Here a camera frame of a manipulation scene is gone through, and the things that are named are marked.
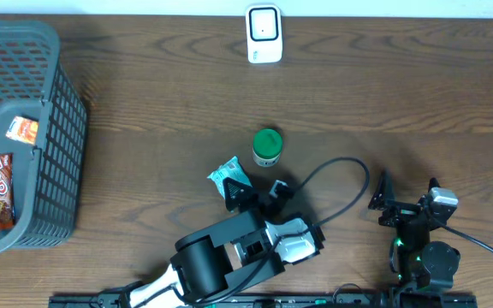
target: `teal packet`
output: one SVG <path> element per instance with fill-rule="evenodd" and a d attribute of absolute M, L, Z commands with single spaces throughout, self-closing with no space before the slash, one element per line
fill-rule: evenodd
<path fill-rule="evenodd" d="M 206 178 L 214 181 L 214 183 L 216 184 L 216 188 L 223 198 L 225 198 L 225 194 L 223 191 L 223 180 L 225 178 L 231 178 L 250 187 L 252 186 L 250 180 L 248 180 L 248 176 L 245 174 L 245 171 L 243 171 L 243 168 L 239 164 L 239 158 L 237 157 L 231 158 L 227 163 L 218 167 L 218 169 L 216 169 Z"/>

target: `small snack packet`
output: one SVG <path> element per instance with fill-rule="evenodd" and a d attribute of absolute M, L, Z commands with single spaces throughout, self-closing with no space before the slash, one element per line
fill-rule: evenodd
<path fill-rule="evenodd" d="M 0 230 L 12 228 L 15 225 L 12 173 L 12 154 L 0 155 Z"/>
<path fill-rule="evenodd" d="M 39 124 L 21 116 L 15 116 L 10 123 L 9 130 L 5 134 L 7 138 L 17 140 L 30 145 L 35 145 L 35 137 L 38 134 Z"/>
<path fill-rule="evenodd" d="M 248 176 L 243 171 L 243 168 L 241 168 L 237 157 L 231 158 L 227 163 L 220 166 L 207 177 L 207 179 L 214 181 L 218 191 L 224 198 L 225 192 L 223 191 L 223 180 L 225 178 L 231 178 L 250 187 L 252 186 L 250 180 L 248 180 Z"/>

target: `basket bottom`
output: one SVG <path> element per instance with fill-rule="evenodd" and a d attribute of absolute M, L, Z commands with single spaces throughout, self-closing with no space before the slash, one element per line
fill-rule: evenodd
<path fill-rule="evenodd" d="M 28 169 L 32 161 L 32 145 L 24 144 L 5 137 L 15 116 L 39 120 L 42 105 L 38 100 L 14 99 L 0 103 L 0 154 L 13 154 L 13 202 L 15 219 L 18 222 L 22 213 L 26 193 Z M 9 230 L 0 231 L 0 239 Z"/>

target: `green lid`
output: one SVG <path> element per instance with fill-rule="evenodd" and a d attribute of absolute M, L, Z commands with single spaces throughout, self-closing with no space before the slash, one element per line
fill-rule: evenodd
<path fill-rule="evenodd" d="M 263 159 L 272 159 L 281 154 L 282 138 L 273 129 L 262 129 L 254 135 L 254 153 Z"/>

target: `plastic basket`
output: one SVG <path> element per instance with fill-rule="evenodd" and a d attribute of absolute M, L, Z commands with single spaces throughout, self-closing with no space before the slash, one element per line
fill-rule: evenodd
<path fill-rule="evenodd" d="M 0 154 L 13 153 L 15 226 L 0 252 L 57 246 L 71 235 L 86 139 L 86 109 L 42 22 L 0 21 Z M 35 145 L 7 139 L 15 116 L 39 121 Z"/>

